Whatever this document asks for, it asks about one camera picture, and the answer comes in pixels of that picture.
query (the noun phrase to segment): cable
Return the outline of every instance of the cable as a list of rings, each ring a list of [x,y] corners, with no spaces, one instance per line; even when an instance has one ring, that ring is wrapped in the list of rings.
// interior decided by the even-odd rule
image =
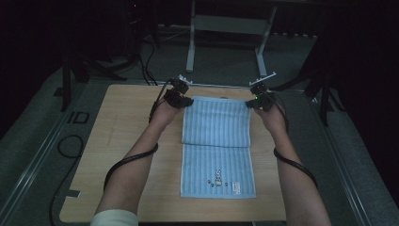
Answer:
[[[273,99],[267,92],[262,92],[277,108],[278,108],[278,110],[279,110],[279,113],[281,114],[281,116],[284,118],[284,122],[285,122],[285,129],[286,129],[286,131],[287,131],[287,133],[288,133],[288,130],[289,130],[289,125],[288,125],[288,118],[287,118],[287,113],[286,113],[286,111],[285,111],[285,113],[284,113],[284,110],[281,108],[281,106],[276,102],[276,100],[275,99]],[[284,105],[284,102],[282,101],[282,99],[278,96],[278,98],[280,99],[280,101],[282,102],[282,105]],[[308,175],[310,178],[311,178],[311,180],[314,182],[314,185],[316,186],[316,188],[318,189],[318,184],[317,184],[317,181],[316,181],[316,178],[313,176],[313,174],[308,170],[308,169],[306,169],[304,166],[302,166],[301,164],[299,164],[299,163],[297,163],[297,162],[295,162],[295,161],[293,161],[293,160],[290,160],[290,159],[288,159],[288,158],[285,158],[284,156],[282,156],[281,154],[279,154],[279,152],[277,151],[277,149],[275,148],[274,149],[274,156],[278,159],[278,160],[280,160],[280,161],[282,161],[282,162],[284,162],[284,163],[286,163],[286,164],[288,164],[288,165],[291,165],[291,166],[293,166],[293,167],[295,167],[295,168],[297,168],[298,170],[301,170],[302,172],[304,172],[306,175]]]
[[[159,92],[158,97],[156,98],[155,102],[154,102],[153,105],[152,105],[152,109],[151,109],[150,116],[149,116],[149,122],[151,121],[152,115],[153,115],[153,113],[155,112],[156,108],[157,108],[160,104],[162,104],[164,101],[166,101],[166,100],[164,100],[163,102],[157,104],[158,101],[159,101],[159,99],[161,99],[162,93],[164,93],[165,87],[166,87],[171,81],[173,81],[173,80],[172,80],[171,78],[169,78],[169,80],[168,80],[168,81],[164,84],[164,86],[161,88],[161,91]]]
[[[282,109],[284,109],[284,115],[285,116],[287,116],[288,115],[288,113],[287,113],[287,107],[285,106],[285,103],[284,103],[284,101],[282,101],[282,98],[276,93],[276,92],[273,92],[274,93],[274,95],[277,97],[277,99],[279,99],[279,102],[281,103],[281,106],[282,106]]]
[[[107,173],[106,176],[105,176],[104,190],[105,190],[105,188],[106,188],[106,185],[108,184],[109,178],[111,178],[112,173],[114,173],[114,171],[115,171],[117,168],[119,168],[119,167],[121,167],[121,166],[123,166],[123,165],[125,165],[125,164],[127,164],[127,163],[136,161],[136,160],[138,160],[138,159],[140,159],[140,158],[150,156],[150,155],[152,155],[153,153],[155,153],[157,150],[158,150],[158,143],[156,143],[155,146],[154,146],[151,150],[149,150],[149,151],[147,151],[147,152],[145,152],[145,153],[138,153],[138,154],[129,156],[129,157],[127,157],[127,158],[123,158],[122,160],[120,160],[119,162],[117,162],[117,163],[108,171],[108,173]]]
[[[138,56],[130,56],[125,62],[122,62],[118,65],[106,67],[107,69],[117,72],[122,69],[126,69],[127,67],[131,66],[130,68],[134,68],[138,62]]]
[[[151,58],[152,58],[152,55],[153,55],[153,53],[154,53],[154,51],[155,51],[155,47],[153,46],[153,44],[152,44],[150,41],[143,40],[143,42],[144,42],[144,43],[150,44],[151,47],[152,47],[152,51],[151,51],[150,56],[149,56],[149,58],[147,59],[147,62],[146,62],[145,65],[144,65],[143,58],[141,57],[141,55],[138,56],[138,58],[139,58],[139,60],[140,60],[140,64],[141,64],[141,72],[142,72],[142,74],[143,74],[143,78],[144,78],[144,80],[147,82],[147,84],[148,84],[149,86],[150,86],[150,85],[158,86],[158,84],[156,83],[155,78],[153,77],[152,73],[148,71],[149,63],[150,63],[150,60],[151,60]]]
[[[78,154],[77,156],[68,155],[68,154],[63,153],[63,152],[61,151],[61,144],[62,144],[62,142],[64,142],[66,139],[68,139],[68,138],[70,138],[70,137],[76,137],[76,138],[79,139],[80,148],[79,148],[79,154]],[[74,162],[73,162],[73,165],[72,165],[72,166],[70,167],[70,169],[68,170],[67,174],[66,174],[66,175],[64,176],[64,178],[62,179],[61,183],[58,185],[58,188],[56,189],[56,192],[54,193],[53,198],[52,198],[51,201],[50,201],[50,206],[49,206],[49,219],[50,219],[51,225],[55,225],[55,224],[54,224],[54,219],[53,219],[53,206],[54,206],[54,202],[55,202],[55,200],[56,200],[56,197],[58,196],[59,190],[61,189],[62,185],[64,185],[64,183],[65,183],[65,181],[67,180],[68,176],[70,175],[70,173],[72,172],[72,170],[73,170],[74,167],[76,166],[76,163],[79,161],[80,157],[82,157],[83,150],[84,150],[84,146],[85,146],[85,145],[84,145],[83,139],[82,139],[81,137],[77,136],[77,135],[69,135],[69,136],[67,136],[67,137],[62,138],[62,139],[58,142],[58,145],[57,145],[57,150],[58,150],[58,152],[59,152],[62,156],[66,157],[66,158],[74,158],[75,160],[74,160]]]
[[[332,101],[334,102],[334,104],[337,106],[338,109],[340,109],[341,111],[346,111],[346,109],[343,108],[341,104],[338,102],[337,98],[335,98],[334,94],[332,94],[331,90],[329,91],[329,96],[332,98]]]

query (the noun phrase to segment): sleeve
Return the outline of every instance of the sleeve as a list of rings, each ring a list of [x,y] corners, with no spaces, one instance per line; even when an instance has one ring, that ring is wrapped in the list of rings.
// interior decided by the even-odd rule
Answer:
[[[126,210],[105,210],[96,214],[90,226],[138,226],[138,217]]]

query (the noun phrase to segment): table leg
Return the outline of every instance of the table leg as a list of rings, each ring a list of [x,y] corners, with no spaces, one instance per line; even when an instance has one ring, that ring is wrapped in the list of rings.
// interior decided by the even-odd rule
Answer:
[[[264,27],[262,43],[259,47],[255,48],[255,56],[258,62],[258,69],[260,76],[267,76],[266,67],[264,66],[264,59],[263,59],[263,50],[267,42],[267,38],[270,34],[270,28],[272,27],[274,17],[276,15],[277,7],[273,7],[270,13],[270,17],[267,20],[267,23]]]

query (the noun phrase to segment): folded towel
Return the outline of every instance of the folded towel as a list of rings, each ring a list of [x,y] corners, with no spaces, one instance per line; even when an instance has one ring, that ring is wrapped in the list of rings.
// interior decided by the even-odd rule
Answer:
[[[255,198],[245,101],[193,99],[184,112],[181,196]]]
[[[250,112],[242,100],[193,97],[184,112],[183,143],[249,147]]]

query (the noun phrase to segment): table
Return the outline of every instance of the table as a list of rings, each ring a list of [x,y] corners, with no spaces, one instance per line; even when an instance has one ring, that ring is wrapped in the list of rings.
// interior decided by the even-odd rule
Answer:
[[[148,124],[161,87],[112,85],[105,94],[84,154],[60,213],[64,222],[89,222],[103,194],[108,170],[128,152]],[[248,89],[190,87],[186,96],[253,99]],[[251,112],[251,158],[256,199],[222,200],[180,197],[183,116],[168,126],[152,160],[138,216],[142,222],[285,220],[274,143],[260,117]]]

